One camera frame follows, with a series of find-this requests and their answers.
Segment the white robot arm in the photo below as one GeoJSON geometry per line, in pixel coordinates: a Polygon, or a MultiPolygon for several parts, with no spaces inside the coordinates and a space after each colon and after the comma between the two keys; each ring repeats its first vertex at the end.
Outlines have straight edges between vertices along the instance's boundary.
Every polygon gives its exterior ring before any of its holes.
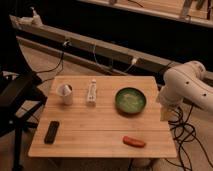
{"type": "Polygon", "coordinates": [[[201,109],[213,113],[213,87],[203,82],[206,69],[199,61],[190,61],[168,69],[156,101],[161,104],[161,120],[169,121],[172,111],[186,98],[201,109]]]}

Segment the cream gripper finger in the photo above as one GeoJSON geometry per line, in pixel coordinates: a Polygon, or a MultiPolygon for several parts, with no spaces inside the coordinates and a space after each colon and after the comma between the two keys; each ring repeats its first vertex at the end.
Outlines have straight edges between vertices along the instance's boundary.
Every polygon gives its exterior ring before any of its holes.
{"type": "Polygon", "coordinates": [[[161,113],[161,117],[160,117],[161,121],[169,121],[172,117],[172,110],[169,108],[162,107],[160,109],[160,113],[161,113]]]}

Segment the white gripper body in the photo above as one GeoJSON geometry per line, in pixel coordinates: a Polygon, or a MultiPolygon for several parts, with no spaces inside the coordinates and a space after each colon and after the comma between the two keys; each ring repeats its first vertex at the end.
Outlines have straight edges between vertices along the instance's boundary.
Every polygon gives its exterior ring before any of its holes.
{"type": "Polygon", "coordinates": [[[162,87],[156,101],[162,107],[176,109],[183,101],[183,97],[168,87],[162,87]]]}

